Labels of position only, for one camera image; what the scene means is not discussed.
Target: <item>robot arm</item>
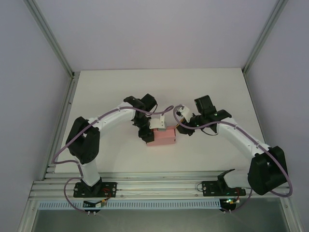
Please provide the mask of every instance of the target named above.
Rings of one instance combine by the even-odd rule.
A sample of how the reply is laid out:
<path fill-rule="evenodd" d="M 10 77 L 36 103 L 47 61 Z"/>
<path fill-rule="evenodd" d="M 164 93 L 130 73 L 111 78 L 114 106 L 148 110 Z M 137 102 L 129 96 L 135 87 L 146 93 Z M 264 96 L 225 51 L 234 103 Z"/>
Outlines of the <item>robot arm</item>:
<path fill-rule="evenodd" d="M 155 105 L 156 100 L 150 94 L 145 95 L 142 99 L 136 99 L 133 96 L 124 99 L 116 112 L 106 115 L 101 120 L 98 117 L 84 119 L 79 117 L 75 120 L 69 133 L 66 143 L 71 141 L 82 129 L 90 123 L 98 120 L 82 136 L 78 137 L 68 148 L 70 153 L 79 162 L 83 172 L 81 183 L 83 191 L 88 191 L 88 195 L 96 196 L 98 190 L 102 189 L 102 180 L 99 176 L 96 160 L 99 151 L 99 140 L 110 129 L 117 125 L 133 121 L 134 125 L 139 128 L 139 137 L 146 143 L 154 140 L 154 132 L 150 129 L 150 119 L 144 113 L 134 109 L 120 109 L 122 107 L 134 107 L 144 111 L 150 111 Z"/>
<path fill-rule="evenodd" d="M 184 117 L 182 123 L 189 127 L 198 127 L 200 125 L 217 121 L 228 123 L 229 125 L 224 123 L 215 123 L 212 124 L 210 128 L 237 147 L 237 149 L 251 162 L 250 168 L 246 170 L 232 169 L 219 175 L 216 183 L 218 188 L 210 191 L 210 193 L 220 191 L 222 194 L 228 192 L 232 188 L 240 187 L 252 188 L 256 193 L 264 195 L 265 193 L 286 182 L 286 179 L 278 166 L 260 147 L 264 148 L 271 155 L 273 155 L 287 172 L 284 152 L 281 148 L 278 146 L 271 148 L 269 145 L 259 142 L 244 129 L 242 129 L 247 136 L 244 135 L 244 133 L 236 128 L 238 127 L 241 129 L 241 127 L 238 126 L 237 122 L 227 111 L 216 110 L 208 95 L 195 99 L 195 103 L 200 115 L 196 116 L 192 114 L 190 120 L 188 121 L 183 115 L 183 112 L 186 112 L 187 115 L 190 115 L 191 113 L 188 113 L 187 107 L 184 107 L 177 112 L 178 115 Z M 188 134 L 189 136 L 191 136 L 195 131 L 182 127 L 181 125 L 177 127 L 177 130 L 180 133 Z M 252 140 L 257 141 L 259 146 L 257 146 Z"/>

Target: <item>white cable clip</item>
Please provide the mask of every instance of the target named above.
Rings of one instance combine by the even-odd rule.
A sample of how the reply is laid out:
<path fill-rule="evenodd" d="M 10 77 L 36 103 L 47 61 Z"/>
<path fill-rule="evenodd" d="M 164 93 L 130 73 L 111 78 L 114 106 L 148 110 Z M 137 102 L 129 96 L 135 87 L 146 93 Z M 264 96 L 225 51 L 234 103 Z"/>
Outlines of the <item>white cable clip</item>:
<path fill-rule="evenodd" d="M 165 116 L 160 115 L 160 118 L 153 118 L 149 120 L 150 122 L 150 129 L 166 129 L 166 123 L 165 123 Z"/>
<path fill-rule="evenodd" d="M 102 120 L 102 118 L 99 119 L 99 116 L 98 116 L 97 119 L 96 119 L 97 123 L 99 123 L 101 120 Z"/>
<path fill-rule="evenodd" d="M 181 109 L 178 110 L 178 112 L 181 113 L 181 115 L 187 122 L 190 122 L 190 119 L 192 118 L 193 114 L 188 107 L 183 106 Z"/>

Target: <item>gray wall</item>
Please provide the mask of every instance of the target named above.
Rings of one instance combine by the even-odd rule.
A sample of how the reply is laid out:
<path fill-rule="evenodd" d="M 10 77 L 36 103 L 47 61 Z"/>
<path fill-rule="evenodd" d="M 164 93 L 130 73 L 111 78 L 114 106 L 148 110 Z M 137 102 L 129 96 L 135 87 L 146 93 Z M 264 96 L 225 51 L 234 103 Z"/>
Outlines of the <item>gray wall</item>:
<path fill-rule="evenodd" d="M 247 81 L 262 130 L 286 153 L 294 199 L 309 230 L 309 1 L 290 0 Z"/>
<path fill-rule="evenodd" d="M 37 0 L 74 71 L 242 67 L 277 0 Z"/>
<path fill-rule="evenodd" d="M 0 1 L 0 231 L 17 230 L 68 79 L 23 1 Z"/>

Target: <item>cable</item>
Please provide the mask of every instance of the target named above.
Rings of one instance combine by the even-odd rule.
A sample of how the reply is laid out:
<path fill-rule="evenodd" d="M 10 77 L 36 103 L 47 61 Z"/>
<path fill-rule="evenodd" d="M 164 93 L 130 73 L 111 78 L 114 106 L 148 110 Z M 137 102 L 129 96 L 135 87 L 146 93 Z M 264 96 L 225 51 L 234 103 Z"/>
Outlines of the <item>cable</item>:
<path fill-rule="evenodd" d="M 207 132 L 204 131 L 204 129 L 201 129 L 201 131 L 202 131 L 204 134 L 207 134 L 207 135 L 210 135 L 210 136 L 216 136 L 216 135 L 218 135 L 218 133 L 216 133 L 216 134 L 208 134 Z"/>
<path fill-rule="evenodd" d="M 240 196 L 240 192 L 239 192 L 238 188 L 236 188 L 236 192 L 237 192 L 237 198 L 236 198 L 236 201 L 238 201 L 238 200 L 239 200 L 239 196 Z"/>
<path fill-rule="evenodd" d="M 155 109 L 153 111 L 153 113 L 156 111 L 156 109 L 158 108 L 158 104 L 155 105 Z"/>
<path fill-rule="evenodd" d="M 72 178 L 70 178 L 70 179 L 64 184 L 63 194 L 64 194 L 64 197 L 66 198 L 67 202 L 70 204 L 70 206 L 73 207 L 73 209 L 76 209 L 77 211 L 80 211 L 80 212 L 82 212 L 82 213 L 88 214 L 86 211 L 84 211 L 84 210 L 82 210 L 82 209 L 79 209 L 79 208 L 77 208 L 75 205 L 73 205 L 73 203 L 70 202 L 70 200 L 69 200 L 69 198 L 68 198 L 68 196 L 67 196 L 67 193 L 66 193 L 67 185 L 68 185 L 68 183 L 69 183 L 70 181 L 72 181 L 72 180 L 81 180 L 81 179 L 82 179 L 82 177 L 72 177 Z"/>
<path fill-rule="evenodd" d="M 198 189 L 198 186 L 201 185 L 201 184 L 202 184 L 202 183 L 199 183 L 199 184 L 197 185 L 197 191 L 199 191 L 199 192 L 203 192 L 203 190 L 199 190 L 199 189 Z"/>
<path fill-rule="evenodd" d="M 179 108 L 182 108 L 183 105 L 177 105 L 176 107 L 174 107 L 174 110 L 173 110 L 173 115 L 174 115 L 174 118 L 175 120 L 177 121 L 178 124 L 180 124 L 182 127 L 184 128 L 187 128 L 187 129 L 191 129 L 191 130 L 197 130 L 197 129 L 203 129 L 205 127 L 209 127 L 210 125 L 213 125 L 213 124 L 226 124 L 226 125 L 229 125 L 237 130 L 239 130 L 244 136 L 246 136 L 249 140 L 251 140 L 258 148 L 260 148 L 263 152 L 265 152 L 274 162 L 275 164 L 278 166 L 278 168 L 280 169 L 280 171 L 282 172 L 282 174 L 284 175 L 286 181 L 288 182 L 288 185 L 289 185 L 289 192 L 287 194 L 280 194 L 280 193 L 277 193 L 277 192 L 274 192 L 274 191 L 270 191 L 271 193 L 275 194 L 276 196 L 279 196 L 279 197 L 290 197 L 293 193 L 293 186 L 292 186 L 292 182 L 288 176 L 288 174 L 286 173 L 286 171 L 284 170 L 284 168 L 281 166 L 281 164 L 275 159 L 275 157 L 273 157 L 273 155 L 271 155 L 265 148 L 263 148 L 254 138 L 252 138 L 247 132 L 245 132 L 242 128 L 239 128 L 237 127 L 235 124 L 233 123 L 229 123 L 229 122 L 225 122 L 225 121 L 214 121 L 214 122 L 210 122 L 210 123 L 207 123 L 205 125 L 202 125 L 202 126 L 198 126 L 198 127 L 189 127 L 189 126 L 186 126 L 184 125 L 183 123 L 181 123 L 181 121 L 177 118 L 177 110 Z"/>
<path fill-rule="evenodd" d="M 86 130 L 88 130 L 90 127 L 92 127 L 94 124 L 96 124 L 98 121 L 100 121 L 102 118 L 106 117 L 107 115 L 109 114 L 112 114 L 116 111 L 120 111 L 120 110 L 125 110 L 125 109 L 132 109 L 132 110 L 136 110 L 136 111 L 139 111 L 139 112 L 142 112 L 142 113 L 145 113 L 145 114 L 150 114 L 150 115 L 163 115 L 169 111 L 171 111 L 172 109 L 174 108 L 173 105 L 170 105 L 168 108 L 166 108 L 164 111 L 162 112 L 147 112 L 147 111 L 144 111 L 144 110 L 141 110 L 141 109 L 138 109 L 138 108 L 135 108 L 135 107 L 130 107 L 130 106 L 125 106 L 125 107 L 120 107 L 120 108 L 116 108 L 116 109 L 113 109 L 113 110 L 110 110 L 109 112 L 101 115 L 100 117 L 98 117 L 97 120 L 94 120 L 92 123 L 90 123 L 88 126 L 86 126 L 84 129 L 82 129 L 71 141 L 69 141 L 65 146 L 63 146 L 53 157 L 52 159 L 52 163 L 53 164 L 63 164 L 63 163 L 76 163 L 77 166 L 78 166 L 78 170 L 79 170 L 79 173 L 81 174 L 81 176 L 83 176 L 83 171 L 80 167 L 80 164 L 78 161 L 76 160 L 65 160 L 65 161 L 56 161 L 57 157 L 66 149 L 68 148 L 79 136 L 81 136 Z"/>
<path fill-rule="evenodd" d="M 234 209 L 232 212 L 233 212 L 233 213 L 234 213 L 234 212 L 237 212 L 237 211 L 240 210 L 243 206 L 245 206 L 245 205 L 248 203 L 248 201 L 250 200 L 250 198 L 252 197 L 252 193 L 253 193 L 253 189 L 250 190 L 250 193 L 249 193 L 249 196 L 248 196 L 247 200 L 246 200 L 242 205 L 240 205 L 238 208 Z"/>
<path fill-rule="evenodd" d="M 98 121 L 100 121 L 100 120 L 101 120 L 102 118 L 104 118 L 105 116 L 107 116 L 107 115 L 109 115 L 109 114 L 112 114 L 112 113 L 114 113 L 114 112 L 116 112 L 116 111 L 125 110 L 125 109 L 133 109 L 133 110 L 136 110 L 136 111 L 140 111 L 140 112 L 142 112 L 142 113 L 145 113 L 145 114 L 147 113 L 147 114 L 151 114 L 151 115 L 163 115 L 163 114 L 165 114 L 166 112 L 171 111 L 173 108 L 174 108 L 174 106 L 173 106 L 173 105 L 170 105 L 170 106 L 169 106 L 168 108 L 166 108 L 164 111 L 162 111 L 162 112 L 157 112 L 157 113 L 155 113 L 155 112 L 147 112 L 147 111 L 140 110 L 140 109 L 135 108 L 135 107 L 129 107 L 129 106 L 120 107 L 119 109 L 116 108 L 116 109 L 110 110 L 109 112 L 107 112 L 107 113 L 101 115 L 100 117 L 98 117 L 97 120 L 94 120 L 92 123 L 90 123 L 90 124 L 89 124 L 88 126 L 86 126 L 84 129 L 82 129 L 71 141 L 69 141 L 65 146 L 63 146 L 63 147 L 54 155 L 54 157 L 53 157 L 53 159 L 52 159 L 52 163 L 54 163 L 54 164 L 63 164 L 63 163 L 70 163 L 70 162 L 76 163 L 76 164 L 77 164 L 77 167 L 78 167 L 78 170 L 79 170 L 79 173 L 80 173 L 80 175 L 81 175 L 81 177 L 72 177 L 72 178 L 70 178 L 70 179 L 65 183 L 65 185 L 64 185 L 63 194 L 64 194 L 64 197 L 65 197 L 65 199 L 67 200 L 67 202 L 70 204 L 70 206 L 72 206 L 74 209 L 76 209 L 76 210 L 78 210 L 78 211 L 80 211 L 80 212 L 87 213 L 86 211 L 84 211 L 84 210 L 82 210 L 82 209 L 79 209 L 79 208 L 75 207 L 75 206 L 73 205 L 73 203 L 70 202 L 70 200 L 69 200 L 69 198 L 68 198 L 68 196 L 67 196 L 67 193 L 66 193 L 66 187 L 67 187 L 68 183 L 69 183 L 70 181 L 72 181 L 72 180 L 81 180 L 81 179 L 84 177 L 84 175 L 83 175 L 83 171 L 82 171 L 82 169 L 81 169 L 81 167 L 80 167 L 79 162 L 77 162 L 76 160 L 72 160 L 72 159 L 71 159 L 71 160 L 65 160 L 65 161 L 56 161 L 56 158 L 61 154 L 61 152 L 63 152 L 66 148 L 68 148 L 79 136 L 81 136 L 86 130 L 88 130 L 90 127 L 92 127 L 95 123 L 97 123 Z"/>

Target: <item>pink box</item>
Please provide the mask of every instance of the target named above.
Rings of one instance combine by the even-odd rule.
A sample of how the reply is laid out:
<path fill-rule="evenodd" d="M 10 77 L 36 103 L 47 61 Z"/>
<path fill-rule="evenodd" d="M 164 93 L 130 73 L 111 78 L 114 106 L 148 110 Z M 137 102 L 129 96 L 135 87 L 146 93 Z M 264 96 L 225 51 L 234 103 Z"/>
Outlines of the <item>pink box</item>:
<path fill-rule="evenodd" d="M 166 131 L 154 129 L 154 141 L 147 143 L 147 146 L 168 145 L 176 143 L 176 127 L 167 127 Z"/>

